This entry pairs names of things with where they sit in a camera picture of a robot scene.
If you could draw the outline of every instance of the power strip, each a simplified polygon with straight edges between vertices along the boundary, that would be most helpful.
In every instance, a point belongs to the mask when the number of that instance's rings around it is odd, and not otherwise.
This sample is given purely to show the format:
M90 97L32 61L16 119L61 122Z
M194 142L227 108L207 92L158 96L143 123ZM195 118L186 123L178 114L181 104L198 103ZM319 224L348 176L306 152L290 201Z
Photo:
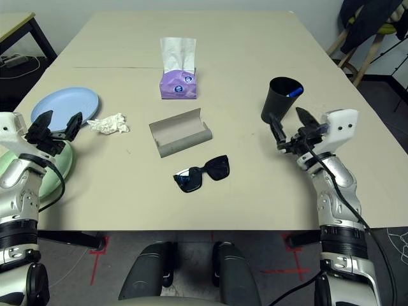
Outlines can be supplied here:
M28 62L28 57L26 57L24 55L17 54L17 55L14 55L12 57L9 57L7 60L5 60L4 65L7 68L11 68L11 67L21 65L24 62Z

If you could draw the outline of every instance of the sunglasses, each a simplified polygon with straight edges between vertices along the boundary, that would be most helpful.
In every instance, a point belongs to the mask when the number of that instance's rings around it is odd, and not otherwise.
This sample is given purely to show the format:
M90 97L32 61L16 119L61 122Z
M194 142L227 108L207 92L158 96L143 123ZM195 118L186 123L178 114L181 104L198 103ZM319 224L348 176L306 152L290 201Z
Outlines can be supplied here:
M173 175L177 185L185 193L197 190L203 183L202 173L207 172L213 180L225 179L230 174L227 155L207 161L204 167L191 167Z

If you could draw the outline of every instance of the purple tissue box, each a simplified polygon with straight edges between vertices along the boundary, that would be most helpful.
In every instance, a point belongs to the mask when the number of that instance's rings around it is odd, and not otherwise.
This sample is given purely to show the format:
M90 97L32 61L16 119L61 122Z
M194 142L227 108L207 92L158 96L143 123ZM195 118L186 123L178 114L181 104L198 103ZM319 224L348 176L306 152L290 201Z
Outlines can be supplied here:
M196 99L197 84L196 73L173 70L163 72L160 84L162 99Z

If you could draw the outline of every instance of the white wall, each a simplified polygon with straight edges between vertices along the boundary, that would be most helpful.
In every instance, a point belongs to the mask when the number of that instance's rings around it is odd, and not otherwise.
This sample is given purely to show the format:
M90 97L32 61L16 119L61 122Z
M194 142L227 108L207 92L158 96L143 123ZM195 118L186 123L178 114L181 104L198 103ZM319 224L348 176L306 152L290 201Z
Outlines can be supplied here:
M291 10L326 49L342 29L338 18L341 4L341 0L0 0L0 12L35 12L36 20L51 45L60 53L92 13L98 10ZM397 41L395 35L387 36L381 50ZM106 43L109 43L109 37L106 37ZM357 67L360 67L370 44L371 40L367 41L353 56L352 63ZM10 52L41 54L29 35ZM389 75L406 53L408 41L371 65L368 72ZM408 84L407 67L408 62L396 74L397 80L404 86Z

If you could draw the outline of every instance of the pen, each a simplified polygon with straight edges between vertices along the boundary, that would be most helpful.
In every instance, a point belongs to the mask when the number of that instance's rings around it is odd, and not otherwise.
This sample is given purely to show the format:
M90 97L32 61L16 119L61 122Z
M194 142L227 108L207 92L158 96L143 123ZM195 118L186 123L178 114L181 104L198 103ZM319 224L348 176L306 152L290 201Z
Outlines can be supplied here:
M287 94L287 97L296 97L299 96L303 92L303 87L296 88L293 92Z

